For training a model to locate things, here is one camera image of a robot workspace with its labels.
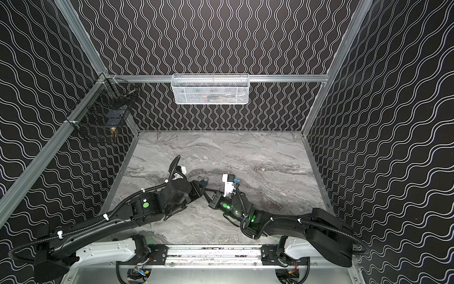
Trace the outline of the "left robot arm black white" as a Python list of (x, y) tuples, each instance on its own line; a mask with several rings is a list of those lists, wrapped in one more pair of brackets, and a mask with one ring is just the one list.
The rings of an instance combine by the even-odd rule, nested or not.
[(81, 260), (78, 250), (85, 246), (182, 212), (203, 196), (208, 179), (189, 181), (179, 161), (180, 156), (176, 156), (171, 162), (164, 183), (135, 192), (111, 211), (85, 222), (55, 230), (43, 227), (41, 237), (12, 248), (9, 258), (33, 265), (35, 281), (45, 283), (69, 272)]

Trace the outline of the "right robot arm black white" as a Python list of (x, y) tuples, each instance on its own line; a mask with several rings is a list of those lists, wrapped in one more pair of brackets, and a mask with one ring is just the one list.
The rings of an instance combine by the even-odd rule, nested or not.
[(303, 215), (279, 215), (255, 208), (243, 192), (229, 198), (220, 191), (207, 189), (204, 196), (210, 208), (222, 211), (249, 239), (273, 235), (303, 239), (326, 260), (342, 267), (350, 267), (353, 256), (370, 252), (351, 226), (324, 209), (313, 208)]

